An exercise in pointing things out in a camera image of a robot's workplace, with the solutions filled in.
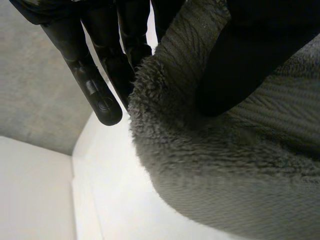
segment gray fleece fabric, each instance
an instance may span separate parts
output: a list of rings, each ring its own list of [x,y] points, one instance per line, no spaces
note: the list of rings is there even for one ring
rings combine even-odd
[[[196,87],[229,18],[225,1],[189,0],[144,61],[129,105],[137,155],[191,220],[254,240],[319,239],[320,35],[241,104],[203,117]]]

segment gray wall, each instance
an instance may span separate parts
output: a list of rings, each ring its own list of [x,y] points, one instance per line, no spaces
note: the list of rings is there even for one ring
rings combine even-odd
[[[70,155],[92,110],[60,52],[7,0],[0,36],[0,135]]]

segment black robotic finger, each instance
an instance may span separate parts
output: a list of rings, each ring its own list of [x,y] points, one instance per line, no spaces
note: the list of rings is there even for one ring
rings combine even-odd
[[[234,4],[249,1],[229,2],[232,19],[209,55],[196,93],[197,108],[206,116],[217,116],[242,102],[272,71],[320,33],[315,14],[313,21],[302,24],[303,19],[299,22],[292,16],[295,11],[299,13],[298,9],[292,9],[292,14],[286,11],[288,18],[281,21],[278,11],[273,15],[263,8],[259,15],[256,5],[252,14],[250,7],[254,4],[247,6],[249,10]]]
[[[89,9],[81,14],[95,51],[124,107],[133,91],[135,74],[120,45],[116,5]]]
[[[61,52],[100,122],[107,126],[120,122],[121,107],[91,57],[80,19],[68,17],[41,27]]]

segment robotic hand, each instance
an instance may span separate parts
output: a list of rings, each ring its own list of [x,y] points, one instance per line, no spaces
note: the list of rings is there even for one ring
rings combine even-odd
[[[112,126],[122,109],[94,63],[82,24],[103,69],[128,108],[134,70],[152,50],[147,44],[150,0],[10,0],[32,24],[40,25],[61,52],[98,119]],[[158,41],[185,0],[152,0]],[[126,55],[120,45],[121,39]]]

